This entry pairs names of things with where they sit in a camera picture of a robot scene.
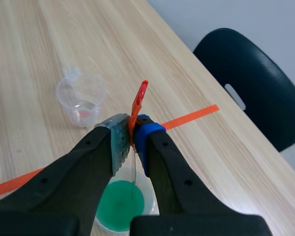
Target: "black chair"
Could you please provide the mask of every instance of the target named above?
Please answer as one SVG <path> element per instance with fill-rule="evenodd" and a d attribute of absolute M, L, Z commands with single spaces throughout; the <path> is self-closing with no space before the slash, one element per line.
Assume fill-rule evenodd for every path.
<path fill-rule="evenodd" d="M 217 29 L 194 55 L 221 86 L 235 89 L 244 112 L 278 151 L 295 143 L 295 86 L 255 44 L 232 29 Z"/>

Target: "orange tape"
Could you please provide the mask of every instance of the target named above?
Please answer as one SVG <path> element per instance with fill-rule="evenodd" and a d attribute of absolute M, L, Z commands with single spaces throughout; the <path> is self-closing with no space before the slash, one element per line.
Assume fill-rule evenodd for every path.
<path fill-rule="evenodd" d="M 217 112 L 218 110 L 219 110 L 219 108 L 216 105 L 212 105 L 212 106 L 203 108 L 199 111 L 185 115 L 183 117 L 179 117 L 179 118 L 176 118 L 176 119 L 171 120 L 169 122 L 163 123 L 162 126 L 164 126 L 166 128 L 166 130 L 170 130 L 172 128 L 175 128 L 175 127 L 180 126 L 182 124 L 186 124 L 186 123 L 193 121 L 195 119 L 198 119 L 200 117 Z M 38 174 L 42 170 L 43 170 L 43 168 L 33 171 L 33 172 L 30 172 L 30 173 L 27 173 L 25 175 L 19 176 L 17 178 L 11 179 L 7 182 L 0 184 L 0 195 L 22 187 L 25 183 L 27 183 L 31 178 L 33 178 L 36 174 Z"/>
<path fill-rule="evenodd" d="M 26 184 L 31 178 L 33 178 L 35 175 L 37 175 L 40 171 L 42 171 L 43 168 L 38 169 L 36 171 L 24 174 L 22 176 L 16 177 L 14 179 L 11 179 L 7 182 L 4 182 L 0 184 L 0 195 L 4 193 L 8 193 L 14 189 L 17 189 L 19 187 L 22 187 L 24 184 Z"/>
<path fill-rule="evenodd" d="M 183 117 L 176 118 L 174 120 L 171 120 L 169 122 L 161 124 L 166 128 L 166 130 L 170 130 L 172 128 L 175 128 L 177 126 L 180 126 L 182 124 L 186 124 L 188 122 L 191 122 L 195 119 L 198 119 L 200 117 L 206 116 L 208 114 L 211 114 L 213 112 L 217 112 L 219 110 L 218 106 L 212 105 L 206 108 L 203 108 L 201 110 L 198 110 L 196 112 L 190 113 L 188 115 L 185 115 Z"/>

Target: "clear liquid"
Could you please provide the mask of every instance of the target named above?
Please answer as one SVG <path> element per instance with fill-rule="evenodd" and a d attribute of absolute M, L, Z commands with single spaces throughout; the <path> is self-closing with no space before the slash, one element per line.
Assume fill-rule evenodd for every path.
<path fill-rule="evenodd" d="M 107 185 L 99 202 L 96 218 L 106 228 L 123 232 L 130 228 L 131 220 L 142 215 L 144 199 L 134 183 L 119 180 Z"/>

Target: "wood grain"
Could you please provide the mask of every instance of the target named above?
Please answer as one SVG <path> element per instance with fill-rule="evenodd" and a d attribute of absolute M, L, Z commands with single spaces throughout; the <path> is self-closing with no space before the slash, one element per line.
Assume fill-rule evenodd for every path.
<path fill-rule="evenodd" d="M 103 76 L 101 119 L 130 113 L 144 79 L 142 113 L 154 121 L 217 104 L 168 133 L 220 200 L 260 214 L 273 235 L 295 236 L 295 172 L 144 0 L 0 0 L 0 183 L 90 131 L 72 126 L 55 97 L 61 68 L 73 64 Z"/>

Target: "clear plastic cup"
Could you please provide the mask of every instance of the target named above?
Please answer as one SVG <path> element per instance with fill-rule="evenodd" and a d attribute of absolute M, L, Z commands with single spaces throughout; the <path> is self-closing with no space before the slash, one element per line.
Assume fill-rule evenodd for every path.
<path fill-rule="evenodd" d="M 76 66 L 63 69 L 64 78 L 56 87 L 56 96 L 72 124 L 91 126 L 97 123 L 105 87 L 99 74 L 82 74 Z"/>
<path fill-rule="evenodd" d="M 116 175 L 112 177 L 109 184 L 119 180 L 125 180 L 128 182 L 133 181 L 133 168 L 130 167 L 121 167 Z M 153 185 L 149 178 L 147 178 L 144 174 L 137 172 L 136 177 L 136 186 L 140 189 L 143 194 L 144 199 L 144 209 L 142 215 L 149 215 L 149 214 L 157 214 L 157 210 L 155 209 L 155 194 L 153 190 Z M 99 226 L 99 228 L 110 232 L 114 235 L 129 235 L 129 230 L 124 232 L 116 232 L 114 230 L 108 229 L 107 227 L 103 226 L 100 221 L 95 216 L 95 223 Z"/>

